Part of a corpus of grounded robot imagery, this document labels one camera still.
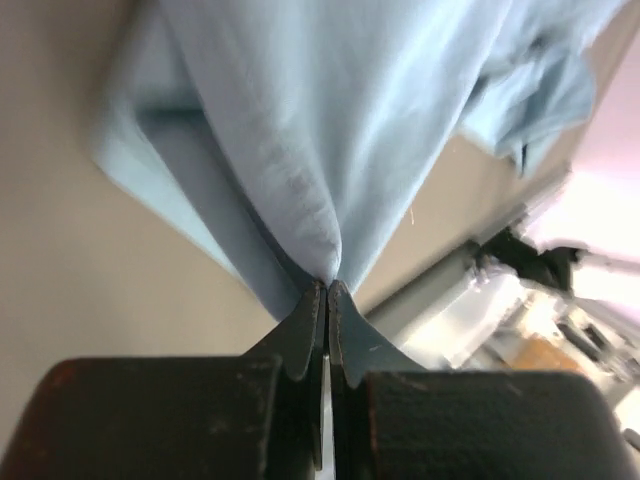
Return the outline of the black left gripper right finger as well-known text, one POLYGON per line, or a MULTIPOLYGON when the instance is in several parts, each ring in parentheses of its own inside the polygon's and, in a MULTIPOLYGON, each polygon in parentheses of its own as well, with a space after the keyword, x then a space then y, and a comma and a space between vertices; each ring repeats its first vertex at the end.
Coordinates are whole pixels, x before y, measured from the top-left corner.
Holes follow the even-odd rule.
POLYGON ((428 371, 358 312, 327 307, 339 479, 621 479, 625 443, 603 395, 564 371, 428 371))

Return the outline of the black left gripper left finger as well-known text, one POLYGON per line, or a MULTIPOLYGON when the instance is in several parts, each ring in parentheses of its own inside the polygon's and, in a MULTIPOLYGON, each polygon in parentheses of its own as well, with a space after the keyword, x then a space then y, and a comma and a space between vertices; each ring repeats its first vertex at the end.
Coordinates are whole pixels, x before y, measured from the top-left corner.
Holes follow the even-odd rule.
POLYGON ((311 479, 322 466, 325 288, 239 356, 53 366, 9 444, 13 479, 311 479))

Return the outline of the blue grey t shirt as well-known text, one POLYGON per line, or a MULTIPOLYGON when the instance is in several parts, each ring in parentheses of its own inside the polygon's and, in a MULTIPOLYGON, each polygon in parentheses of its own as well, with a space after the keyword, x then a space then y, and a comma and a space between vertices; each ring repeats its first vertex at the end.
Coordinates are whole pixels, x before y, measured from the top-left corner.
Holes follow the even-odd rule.
MULTIPOLYGON (((583 53, 618 1, 153 1, 100 165, 235 272, 279 323, 351 295, 455 134, 532 171, 594 99, 583 53)), ((452 302, 402 347, 428 371, 499 326, 452 302)))

